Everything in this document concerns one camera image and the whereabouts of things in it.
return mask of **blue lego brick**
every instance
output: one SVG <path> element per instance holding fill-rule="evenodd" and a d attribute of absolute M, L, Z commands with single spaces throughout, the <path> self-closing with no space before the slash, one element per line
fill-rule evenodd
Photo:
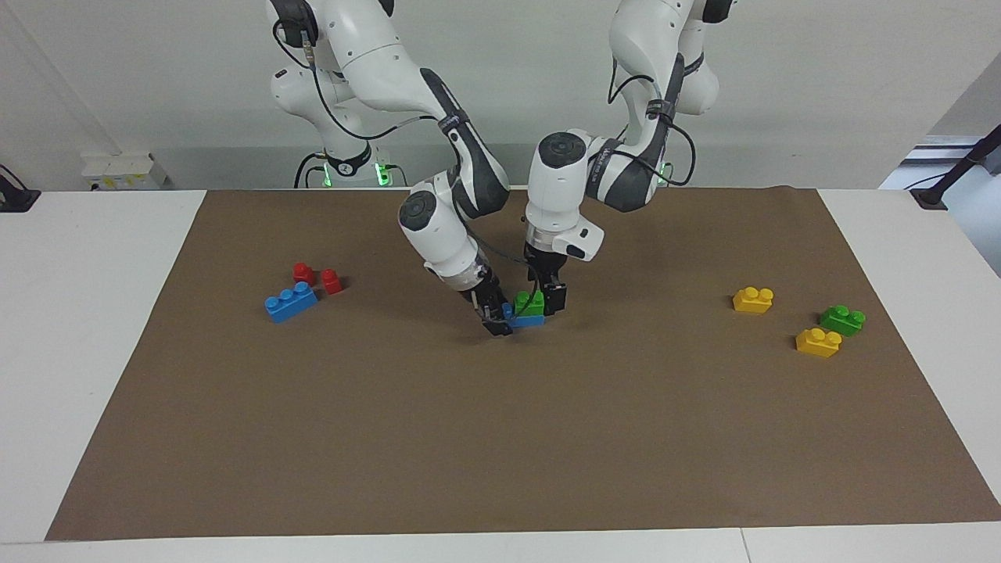
<path fill-rule="evenodd" d="M 546 318 L 542 315 L 538 317 L 519 317 L 511 321 L 512 329 L 528 329 L 531 327 L 542 327 L 546 324 Z"/>
<path fill-rule="evenodd" d="M 515 319 L 515 308 L 510 304 L 506 303 L 500 306 L 504 311 L 504 318 L 508 320 L 512 329 L 528 329 L 531 327 L 542 327 L 546 324 L 546 318 L 542 315 L 532 316 L 532 317 L 519 317 Z"/>
<path fill-rule="evenodd" d="M 264 309 L 271 316 L 271 321 L 284 323 L 317 303 L 312 288 L 305 282 L 299 282 L 294 289 L 285 290 L 276 298 L 267 298 Z"/>

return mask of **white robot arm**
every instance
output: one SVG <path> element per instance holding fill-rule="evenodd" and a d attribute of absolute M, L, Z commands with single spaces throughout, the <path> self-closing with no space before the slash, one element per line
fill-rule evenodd
<path fill-rule="evenodd" d="M 329 95 L 329 100 L 340 102 L 356 97 L 372 109 L 416 111 L 437 121 L 457 163 L 413 187 L 400 207 L 400 228 L 425 267 L 469 301 L 491 334 L 510 335 L 503 311 L 508 301 L 499 280 L 463 224 L 464 219 L 504 207 L 510 194 L 508 175 L 441 78 L 414 64 L 400 44 L 389 21 L 393 1 L 314 0 L 315 6 L 305 0 L 269 1 L 275 21 L 283 22 L 286 43 L 305 49 L 310 59 L 306 76 L 314 81 L 314 89 L 323 91 L 318 69 L 329 66 L 326 74 L 333 86 L 323 98 Z M 325 49 L 314 47 L 320 44 L 329 45 L 328 60 L 322 58 Z M 328 106 L 323 112 L 337 121 Z M 315 107 L 309 115 L 315 118 Z"/>
<path fill-rule="evenodd" d="M 610 32 L 619 90 L 630 113 L 625 141 L 580 129 L 539 144 L 529 176 L 525 255 L 542 277 L 546 315 L 566 307 L 560 268 L 568 256 L 590 261 L 605 232 L 583 217 L 589 196 L 623 212 L 644 207 L 661 181 L 677 112 L 702 114 L 719 80 L 702 52 L 706 23 L 729 16 L 734 0 L 622 0 Z"/>
<path fill-rule="evenodd" d="M 309 13 L 301 8 L 288 3 L 267 2 L 268 21 L 274 24 L 272 32 L 275 37 L 295 48 L 305 47 L 303 39 L 308 41 L 308 37 L 302 34 L 302 26 L 297 23 L 300 18 L 309 21 Z M 365 129 L 357 113 L 340 105 L 354 98 L 354 93 L 340 72 L 328 42 L 319 41 L 312 52 L 315 81 L 309 66 L 290 64 L 271 78 L 271 95 L 287 113 L 305 119 L 316 128 L 323 141 L 326 169 L 335 185 L 374 185 L 379 179 L 374 165 L 378 162 L 378 147 L 373 147 L 366 138 L 362 138 L 366 136 Z M 317 84 L 323 99 L 337 116 L 339 125 L 327 113 L 317 94 Z"/>

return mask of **red lego brick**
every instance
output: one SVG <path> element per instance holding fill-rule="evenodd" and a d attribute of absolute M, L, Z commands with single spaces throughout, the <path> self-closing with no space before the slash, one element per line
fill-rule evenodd
<path fill-rule="evenodd" d="M 298 284 L 299 282 L 305 282 L 310 286 L 316 285 L 316 272 L 312 270 L 308 265 L 299 262 L 295 264 L 292 268 L 292 279 Z"/>
<path fill-rule="evenodd" d="M 323 280 L 323 287 L 326 288 L 327 295 L 339 294 L 344 291 L 344 288 L 340 285 L 340 278 L 337 277 L 337 272 L 332 269 L 324 269 L 320 273 L 320 278 Z"/>

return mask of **white wall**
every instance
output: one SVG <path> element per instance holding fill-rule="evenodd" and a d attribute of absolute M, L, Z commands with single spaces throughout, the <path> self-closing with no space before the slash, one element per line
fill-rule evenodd
<path fill-rule="evenodd" d="M 952 165 L 901 166 L 883 182 L 881 189 L 903 189 L 950 169 Z M 917 187 L 931 187 L 936 181 Z M 983 166 L 974 166 L 946 192 L 943 200 L 966 235 L 1001 275 L 1001 176 L 992 176 Z"/>
<path fill-rule="evenodd" d="M 263 0 L 0 4 L 114 142 L 153 151 L 179 187 L 208 187 L 206 176 L 286 185 L 295 156 L 315 146 L 310 126 L 268 95 L 286 61 Z M 393 20 L 524 182 L 547 133 L 615 134 L 625 122 L 623 107 L 604 104 L 617 4 L 411 0 Z M 681 121 L 700 145 L 696 182 L 877 186 L 1001 49 L 1001 18 L 985 17 L 996 10 L 997 0 L 741 2 L 707 48 L 724 85 L 718 106 Z M 100 143 L 81 137 L 22 54 L 0 49 L 0 160 L 36 185 L 77 187 L 75 154 Z M 398 118 L 368 115 L 373 129 Z M 411 179 L 449 164 L 433 124 L 387 144 Z M 684 143 L 671 150 L 684 167 Z"/>

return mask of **lego brick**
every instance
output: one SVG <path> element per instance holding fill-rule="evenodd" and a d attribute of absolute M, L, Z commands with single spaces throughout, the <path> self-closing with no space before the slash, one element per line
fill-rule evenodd
<path fill-rule="evenodd" d="M 820 326 L 843 337 L 854 337 L 862 331 L 866 316 L 861 311 L 849 312 L 843 305 L 832 307 L 820 318 Z"/>
<path fill-rule="evenodd" d="M 534 317 L 519 317 L 511 321 L 512 329 L 529 329 L 532 327 L 542 327 L 546 324 L 546 318 L 542 315 Z"/>
<path fill-rule="evenodd" d="M 825 333 L 821 329 L 803 331 L 796 337 L 796 350 L 821 358 L 830 358 L 841 350 L 844 339 L 838 333 Z"/>
<path fill-rule="evenodd" d="M 284 323 L 292 317 L 316 305 L 316 294 L 305 282 L 299 282 L 292 290 L 285 290 L 276 298 L 267 298 L 264 309 L 271 321 Z"/>
<path fill-rule="evenodd" d="M 334 294 L 339 294 L 344 291 L 343 286 L 340 284 L 340 278 L 337 277 L 337 272 L 332 269 L 324 269 L 319 274 L 320 280 L 323 283 L 323 288 L 326 290 L 328 296 Z"/>
<path fill-rule="evenodd" d="M 512 329 L 528 329 L 532 327 L 542 327 L 546 324 L 546 317 L 542 315 L 534 316 L 522 316 L 515 319 L 515 308 L 510 304 L 506 303 L 502 306 L 504 310 L 504 318 L 508 320 Z"/>
<path fill-rule="evenodd" d="M 775 293 L 772 290 L 759 291 L 757 288 L 745 288 L 734 296 L 734 310 L 741 313 L 764 315 L 772 309 L 772 300 L 774 299 Z"/>
<path fill-rule="evenodd" d="M 299 262 L 292 267 L 292 280 L 296 284 L 305 282 L 309 286 L 316 285 L 316 272 L 308 265 Z"/>
<path fill-rule="evenodd" d="M 530 295 L 529 292 L 521 292 L 515 297 L 515 311 L 521 311 L 522 317 L 540 317 L 545 315 L 546 297 L 542 292 L 536 292 L 533 295 Z"/>

